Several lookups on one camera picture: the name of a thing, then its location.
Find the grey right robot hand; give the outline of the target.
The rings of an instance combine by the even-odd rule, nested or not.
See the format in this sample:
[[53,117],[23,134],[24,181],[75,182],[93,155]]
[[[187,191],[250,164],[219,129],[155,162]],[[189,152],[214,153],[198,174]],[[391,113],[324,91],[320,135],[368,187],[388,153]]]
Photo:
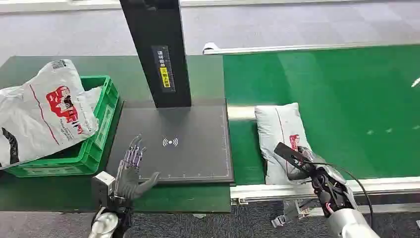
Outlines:
[[311,149],[303,146],[298,146],[297,150],[287,147],[288,167],[295,167],[293,172],[287,172],[290,180],[306,179],[314,177],[315,175],[326,174],[328,179],[333,179],[339,185],[346,185],[347,181],[343,176],[322,158],[320,155],[313,152]]

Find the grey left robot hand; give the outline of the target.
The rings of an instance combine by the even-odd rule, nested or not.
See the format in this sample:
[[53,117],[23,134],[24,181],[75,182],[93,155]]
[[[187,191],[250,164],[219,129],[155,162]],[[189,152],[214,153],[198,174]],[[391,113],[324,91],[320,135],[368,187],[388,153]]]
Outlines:
[[157,184],[159,172],[154,172],[147,181],[139,183],[140,162],[145,151],[142,135],[138,134],[130,142],[119,163],[114,186],[117,196],[130,200],[137,199]]

